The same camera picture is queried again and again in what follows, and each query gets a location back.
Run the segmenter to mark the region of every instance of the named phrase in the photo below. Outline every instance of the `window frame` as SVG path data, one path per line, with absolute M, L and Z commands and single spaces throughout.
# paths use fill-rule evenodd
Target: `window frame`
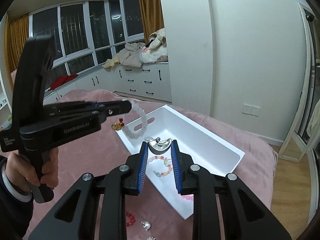
M 109 37 L 109 43 L 110 43 L 110 45 L 108 45 L 108 46 L 104 46 L 104 47 L 100 47 L 100 48 L 94 47 L 92 30 L 91 30 L 91 22 L 90 22 L 90 12 L 89 12 L 89 2 L 90 1 L 103 1 L 103 3 L 104 3 L 104 11 L 105 11 L 108 37 Z M 135 34 L 132 36 L 128 36 L 127 22 L 126 22 L 126 17 L 125 17 L 125 10 L 124 10 L 124 1 L 123 0 L 119 0 L 119 1 L 120 1 L 122 25 L 123 25 L 123 31 L 124 31 L 124 41 L 122 41 L 122 42 L 119 42 L 116 44 L 114 43 L 112 24 L 111 24 L 111 16 L 110 16 L 110 8 L 109 8 L 109 1 L 108 0 L 76 0 L 76 1 L 70 1 L 70 2 L 57 3 L 57 4 L 49 5 L 49 6 L 34 10 L 29 13 L 29 36 L 30 37 L 33 36 L 33 14 L 36 14 L 38 12 L 41 12 L 41 11 L 44 11 L 44 10 L 47 10 L 50 8 L 57 7 L 58 29 L 59 29 L 59 38 L 60 38 L 60 44 L 61 44 L 62 57 L 53 61 L 52 68 L 55 68 L 59 65 L 64 64 L 66 71 L 67 71 L 67 74 L 70 75 L 68 61 L 79 58 L 79 57 L 86 56 L 88 54 L 92 54 L 94 66 L 87 68 L 87 69 L 79 72 L 78 74 L 83 73 L 83 72 L 88 71 L 88 70 L 99 65 L 98 61 L 97 61 L 96 51 L 110 48 L 111 54 L 112 54 L 112 56 L 114 56 L 116 54 L 116 46 L 117 45 L 122 45 L 122 44 L 125 44 L 128 42 L 144 39 L 144 33 L 138 33 L 138 34 Z M 87 43 L 88 43 L 88 48 L 76 51 L 76 52 L 71 53 L 69 55 L 66 55 L 64 43 L 63 43 L 63 37 L 62 37 L 62 28 L 61 28 L 61 7 L 75 5 L 75 4 L 82 4 L 83 14 L 84 14 L 84 28 L 85 28 L 85 34 L 86 34 L 86 39 L 87 39 Z

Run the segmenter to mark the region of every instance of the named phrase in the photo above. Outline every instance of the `red beaded bracelet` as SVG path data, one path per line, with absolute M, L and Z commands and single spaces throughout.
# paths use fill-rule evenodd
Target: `red beaded bracelet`
M 134 223 L 135 223 L 135 218 L 134 218 L 134 216 L 132 215 L 132 214 L 130 214 L 129 212 L 125 212 L 125 215 L 127 216 L 127 217 L 129 217 L 130 218 L 130 222 L 126 222 L 126 226 L 127 227 L 129 227 L 129 226 L 132 226 Z

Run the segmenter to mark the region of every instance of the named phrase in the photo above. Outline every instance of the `brown curtain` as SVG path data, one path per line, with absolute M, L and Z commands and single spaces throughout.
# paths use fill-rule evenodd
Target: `brown curtain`
M 13 21 L 8 16 L 4 26 L 4 60 L 7 68 L 11 88 L 13 82 L 11 72 L 17 69 L 21 53 L 29 36 L 29 16 L 25 14 Z
M 164 28 L 160 0 L 139 0 L 144 39 L 149 43 L 151 33 Z

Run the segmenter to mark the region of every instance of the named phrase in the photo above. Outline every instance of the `window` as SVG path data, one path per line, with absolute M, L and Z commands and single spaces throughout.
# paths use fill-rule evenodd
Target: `window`
M 143 33 L 139 0 L 123 0 L 128 36 Z
M 94 62 L 93 62 L 92 54 L 88 54 L 83 57 L 70 60 L 68 61 L 68 66 L 69 66 L 70 74 L 79 73 L 81 71 L 86 70 L 87 68 L 93 67 Z
M 83 1 L 29 14 L 35 35 L 53 35 L 57 54 L 46 89 L 60 76 L 103 64 L 125 43 L 144 40 L 138 0 Z
M 61 28 L 66 55 L 88 47 L 82 4 L 61 7 Z
M 113 39 L 115 43 L 119 43 L 121 41 L 124 41 L 120 0 L 109 0 L 109 7 Z
M 62 50 L 59 38 L 58 29 L 58 14 L 57 7 L 51 8 L 42 12 L 35 13 L 32 19 L 32 33 L 37 35 L 53 35 L 56 44 L 56 57 L 62 57 Z

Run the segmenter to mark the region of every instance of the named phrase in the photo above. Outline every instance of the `red cloth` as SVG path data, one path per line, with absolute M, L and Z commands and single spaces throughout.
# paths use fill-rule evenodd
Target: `red cloth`
M 64 83 L 67 83 L 68 81 L 73 80 L 77 76 L 78 76 L 78 74 L 71 74 L 70 76 L 68 76 L 68 75 L 60 76 L 51 84 L 49 90 L 54 90 L 57 87 L 63 85 Z

